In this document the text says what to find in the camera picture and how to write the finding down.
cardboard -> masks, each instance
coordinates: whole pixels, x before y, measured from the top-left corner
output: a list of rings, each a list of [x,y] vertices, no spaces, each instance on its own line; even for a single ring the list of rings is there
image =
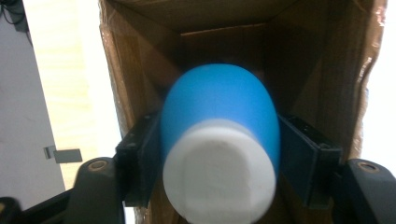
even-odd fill
[[[359,156],[365,87],[386,0],[100,0],[100,8],[123,134],[137,118],[161,109],[183,72],[233,63],[263,82],[279,113],[300,117],[340,145],[344,161]],[[301,207],[290,186],[279,182],[262,223],[331,223],[330,210]],[[144,223],[186,223],[161,182],[149,209],[140,211]]]

white cap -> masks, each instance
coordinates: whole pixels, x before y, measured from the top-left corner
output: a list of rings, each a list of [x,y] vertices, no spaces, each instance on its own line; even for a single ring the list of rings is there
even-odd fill
[[[178,140],[163,167],[166,195],[190,223],[252,223],[269,208],[276,175],[264,148],[243,126],[201,122]]]

plastic bottle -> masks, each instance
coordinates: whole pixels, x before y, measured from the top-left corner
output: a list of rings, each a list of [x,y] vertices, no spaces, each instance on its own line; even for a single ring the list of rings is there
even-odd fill
[[[163,183],[190,223],[251,223],[276,190],[279,128],[249,71],[208,64],[184,74],[162,113]]]

screw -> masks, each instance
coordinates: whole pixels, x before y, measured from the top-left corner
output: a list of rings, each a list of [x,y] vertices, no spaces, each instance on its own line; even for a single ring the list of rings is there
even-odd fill
[[[372,173],[372,174],[379,172],[378,167],[376,167],[368,162],[361,161],[358,163],[358,165],[365,172]]]
[[[88,170],[95,172],[104,169],[107,166],[107,161],[93,161],[89,166]]]

cardboard box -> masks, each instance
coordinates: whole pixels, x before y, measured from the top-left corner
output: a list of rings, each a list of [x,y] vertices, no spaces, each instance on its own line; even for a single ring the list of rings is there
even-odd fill
[[[172,84],[204,63],[255,74],[279,113],[304,119],[358,157],[365,86],[386,0],[100,0],[101,32],[121,131],[161,109]],[[281,188],[262,222],[330,223]],[[145,223],[183,223],[162,184]]]

